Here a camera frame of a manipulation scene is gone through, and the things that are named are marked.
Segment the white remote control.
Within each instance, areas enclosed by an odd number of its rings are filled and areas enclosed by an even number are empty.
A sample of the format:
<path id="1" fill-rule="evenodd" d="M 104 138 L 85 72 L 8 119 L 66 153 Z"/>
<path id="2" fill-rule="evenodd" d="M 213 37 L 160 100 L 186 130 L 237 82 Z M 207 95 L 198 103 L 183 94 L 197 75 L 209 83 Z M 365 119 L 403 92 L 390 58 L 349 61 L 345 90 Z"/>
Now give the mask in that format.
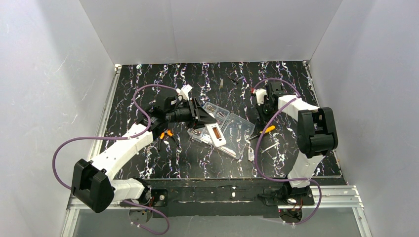
<path id="1" fill-rule="evenodd" d="M 221 132 L 218 123 L 205 124 L 205 128 L 207 129 L 211 138 L 211 142 L 215 147 L 218 148 L 227 144 L 227 141 Z"/>

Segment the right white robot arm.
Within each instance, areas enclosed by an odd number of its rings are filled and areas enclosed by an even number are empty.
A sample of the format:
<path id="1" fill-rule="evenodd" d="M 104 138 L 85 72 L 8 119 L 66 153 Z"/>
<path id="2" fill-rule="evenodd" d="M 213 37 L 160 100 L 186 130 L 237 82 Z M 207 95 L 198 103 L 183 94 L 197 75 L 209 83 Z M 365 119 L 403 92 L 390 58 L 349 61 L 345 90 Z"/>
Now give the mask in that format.
<path id="1" fill-rule="evenodd" d="M 310 179 L 318 164 L 338 146 L 332 109 L 306 103 L 298 92 L 287 94 L 282 82 L 268 82 L 265 88 L 253 89 L 252 95 L 256 98 L 256 109 L 262 121 L 270 123 L 277 112 L 296 121 L 299 151 L 278 196 L 283 199 L 307 196 Z"/>

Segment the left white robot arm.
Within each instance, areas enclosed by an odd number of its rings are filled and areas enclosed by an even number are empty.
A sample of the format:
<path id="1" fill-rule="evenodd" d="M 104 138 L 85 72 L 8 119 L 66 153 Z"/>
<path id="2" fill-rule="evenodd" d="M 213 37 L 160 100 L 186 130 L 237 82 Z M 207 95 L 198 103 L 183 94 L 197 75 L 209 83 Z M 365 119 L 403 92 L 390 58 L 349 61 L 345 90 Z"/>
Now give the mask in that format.
<path id="1" fill-rule="evenodd" d="M 205 128 L 215 147 L 226 145 L 226 139 L 213 114 L 201 107 L 195 97 L 185 93 L 160 97 L 146 111 L 144 118 L 135 123 L 122 140 L 90 161 L 79 160 L 74 167 L 71 193 L 96 213 L 104 211 L 112 202 L 126 199 L 140 204 L 152 201 L 151 186 L 140 178 L 115 180 L 117 172 L 143 148 L 159 139 L 170 123 L 185 122 L 188 128 Z"/>

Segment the clear plastic screw box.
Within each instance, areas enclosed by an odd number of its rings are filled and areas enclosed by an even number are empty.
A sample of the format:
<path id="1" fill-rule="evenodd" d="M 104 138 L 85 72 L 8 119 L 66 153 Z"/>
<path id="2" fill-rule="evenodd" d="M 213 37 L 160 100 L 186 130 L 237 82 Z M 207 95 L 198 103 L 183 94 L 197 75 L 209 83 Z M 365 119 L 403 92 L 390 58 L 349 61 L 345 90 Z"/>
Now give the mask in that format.
<path id="1" fill-rule="evenodd" d="M 217 119 L 220 130 L 226 139 L 226 145 L 218 149 L 234 159 L 240 159 L 246 146 L 250 144 L 250 136 L 254 132 L 255 125 L 210 102 L 206 102 L 203 109 Z"/>

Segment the small silver wrench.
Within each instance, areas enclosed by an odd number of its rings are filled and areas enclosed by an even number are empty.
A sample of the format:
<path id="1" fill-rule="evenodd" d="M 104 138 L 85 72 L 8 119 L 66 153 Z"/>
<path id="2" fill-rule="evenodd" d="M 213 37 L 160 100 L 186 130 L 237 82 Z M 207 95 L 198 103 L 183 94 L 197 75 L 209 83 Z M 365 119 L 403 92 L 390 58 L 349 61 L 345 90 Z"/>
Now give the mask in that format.
<path id="1" fill-rule="evenodd" d="M 280 144 L 280 143 L 279 143 L 279 142 L 277 142 L 277 143 L 275 143 L 275 144 L 273 144 L 273 145 L 271 145 L 271 146 L 269 146 L 269 147 L 267 147 L 267 148 L 263 149 L 262 151 L 260 151 L 260 153 L 261 153 L 261 154 L 263 154 L 263 153 L 267 152 L 268 150 L 270 150 L 270 149 L 272 149 L 272 148 L 274 148 L 274 147 L 278 146 L 279 144 Z"/>

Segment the black hex key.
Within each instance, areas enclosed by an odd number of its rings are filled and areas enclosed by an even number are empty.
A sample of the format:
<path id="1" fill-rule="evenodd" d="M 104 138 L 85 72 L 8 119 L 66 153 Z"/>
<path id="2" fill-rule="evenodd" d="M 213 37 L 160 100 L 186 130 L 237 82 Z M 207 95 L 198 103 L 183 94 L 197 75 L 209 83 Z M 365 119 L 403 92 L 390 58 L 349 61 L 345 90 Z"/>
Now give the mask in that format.
<path id="1" fill-rule="evenodd" d="M 228 74 L 226 74 L 226 76 L 235 84 L 235 85 L 237 85 L 238 84 L 238 79 L 237 78 L 235 78 L 235 77 L 233 77 L 233 76 L 231 76 L 231 75 L 228 75 Z"/>

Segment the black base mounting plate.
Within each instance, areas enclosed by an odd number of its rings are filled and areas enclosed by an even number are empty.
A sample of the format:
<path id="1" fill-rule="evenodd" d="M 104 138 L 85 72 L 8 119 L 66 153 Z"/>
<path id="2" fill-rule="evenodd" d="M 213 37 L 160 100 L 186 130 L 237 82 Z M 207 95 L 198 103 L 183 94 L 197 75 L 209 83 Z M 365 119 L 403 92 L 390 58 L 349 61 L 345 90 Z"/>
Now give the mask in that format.
<path id="1" fill-rule="evenodd" d="M 152 207 L 168 217 L 263 216 L 278 218 L 282 210 L 313 206 L 312 194 L 286 200 L 282 182 L 263 178 L 145 179 L 157 196 Z"/>

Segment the yellow handled screwdriver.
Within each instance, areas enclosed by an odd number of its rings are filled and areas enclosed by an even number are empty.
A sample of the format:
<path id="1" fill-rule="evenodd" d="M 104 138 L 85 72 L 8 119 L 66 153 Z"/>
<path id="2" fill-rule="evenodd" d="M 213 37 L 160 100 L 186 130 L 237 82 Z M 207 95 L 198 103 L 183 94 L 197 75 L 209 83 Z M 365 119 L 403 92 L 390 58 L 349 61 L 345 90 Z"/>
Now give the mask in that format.
<path id="1" fill-rule="evenodd" d="M 256 135 L 254 135 L 254 136 L 250 137 L 250 138 L 249 138 L 249 141 L 251 141 L 251 140 L 253 140 L 253 139 L 258 138 L 258 137 L 259 137 L 260 135 L 262 135 L 262 134 L 269 133 L 269 132 L 273 131 L 275 128 L 276 128 L 276 126 L 271 125 L 271 126 L 269 126 L 269 127 L 268 127 L 268 128 L 267 128 L 264 132 L 263 132 L 263 131 L 260 131 L 258 134 L 256 134 Z"/>

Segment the aluminium frame rail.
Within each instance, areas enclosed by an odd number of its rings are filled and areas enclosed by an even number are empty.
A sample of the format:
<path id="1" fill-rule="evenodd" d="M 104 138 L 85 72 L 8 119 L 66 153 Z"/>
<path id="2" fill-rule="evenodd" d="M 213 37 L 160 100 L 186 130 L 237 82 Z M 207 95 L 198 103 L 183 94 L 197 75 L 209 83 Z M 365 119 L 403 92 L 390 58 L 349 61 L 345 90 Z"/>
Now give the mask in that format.
<path id="1" fill-rule="evenodd" d="M 102 109 L 102 114 L 100 117 L 100 121 L 99 121 L 99 125 L 98 128 L 96 130 L 96 134 L 95 136 L 104 136 L 105 131 L 106 131 L 106 125 L 108 122 L 108 118 L 109 118 L 109 114 L 111 111 L 111 106 L 112 106 L 112 101 L 113 98 L 115 96 L 115 92 L 116 92 L 116 87 L 120 78 L 120 74 L 121 74 L 121 70 L 122 70 L 122 65 L 121 64 L 116 64 L 115 65 L 115 74 L 113 76 L 112 82 L 111 82 L 111 86 L 110 89 L 108 91 L 106 100 L 105 100 L 105 104 L 103 106 Z M 101 141 L 93 141 L 89 154 L 88 154 L 88 159 L 93 158 L 94 155 L 99 154 L 99 151 L 101 149 Z M 66 207 L 66 215 L 65 215 L 65 219 L 64 219 L 64 226 L 61 232 L 61 237 L 72 237 L 74 235 L 75 232 L 75 227 L 77 224 L 77 220 L 78 220 L 78 216 L 79 216 L 79 212 L 80 209 L 74 209 L 72 208 L 72 202 L 74 201 L 75 197 L 70 194 L 69 197 L 69 201 Z"/>

